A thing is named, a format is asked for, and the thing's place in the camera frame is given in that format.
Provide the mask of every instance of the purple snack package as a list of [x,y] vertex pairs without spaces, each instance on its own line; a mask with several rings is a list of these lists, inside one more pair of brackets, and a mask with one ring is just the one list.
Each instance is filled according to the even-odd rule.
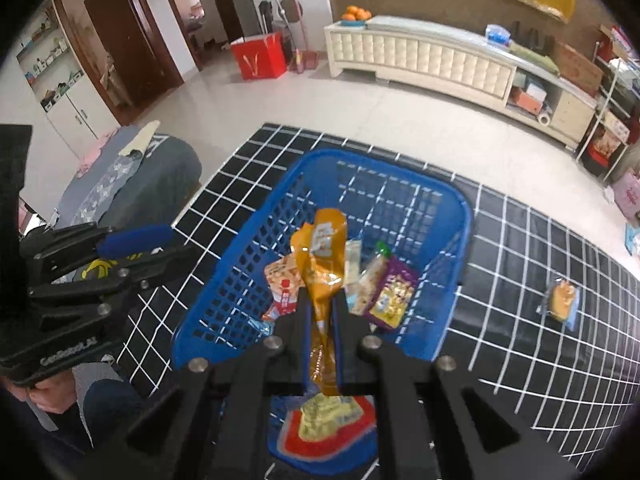
[[398,328],[417,284],[417,273],[392,256],[364,316],[380,328]]

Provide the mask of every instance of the doorway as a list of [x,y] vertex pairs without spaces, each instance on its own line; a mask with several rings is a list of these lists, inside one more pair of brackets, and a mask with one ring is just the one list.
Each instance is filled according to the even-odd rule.
[[146,0],[54,4],[82,68],[120,124],[183,83]]
[[212,63],[225,43],[242,36],[233,0],[169,0],[199,70]]

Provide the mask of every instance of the person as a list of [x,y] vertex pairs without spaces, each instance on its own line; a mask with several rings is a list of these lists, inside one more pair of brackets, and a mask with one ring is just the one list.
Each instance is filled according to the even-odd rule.
[[70,472],[142,406],[108,362],[76,365],[31,388],[0,378],[0,401],[44,462]]

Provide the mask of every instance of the paper roll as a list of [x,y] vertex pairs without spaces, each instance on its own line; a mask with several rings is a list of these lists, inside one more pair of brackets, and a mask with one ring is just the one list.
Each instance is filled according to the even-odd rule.
[[549,126],[549,123],[551,122],[551,117],[549,117],[549,114],[546,112],[540,112],[538,114],[538,122],[543,126]]

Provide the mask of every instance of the snack package on mat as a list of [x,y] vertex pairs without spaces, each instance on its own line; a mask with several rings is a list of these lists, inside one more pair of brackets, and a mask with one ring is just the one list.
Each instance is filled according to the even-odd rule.
[[[278,452],[301,462],[326,462],[325,473],[336,474],[370,460],[375,443],[372,447],[369,440],[374,436],[364,437],[375,427],[376,412],[370,397],[327,397],[320,393],[287,413]],[[339,455],[347,450],[349,455],[340,460]]]
[[298,289],[304,285],[293,254],[264,267],[264,275],[273,293],[273,303],[262,315],[263,321],[276,321],[280,316],[295,312]]
[[311,327],[311,380],[328,396],[338,394],[335,348],[329,333],[331,297],[344,277],[347,221],[337,209],[319,209],[314,224],[304,224],[291,236],[291,253],[314,306]]
[[380,328],[398,328],[417,284],[418,275],[406,264],[391,257],[365,317]]
[[580,288],[573,286],[567,280],[556,278],[549,283],[542,298],[542,304],[536,312],[543,316],[551,314],[554,319],[564,324],[569,330],[573,330],[579,305]]

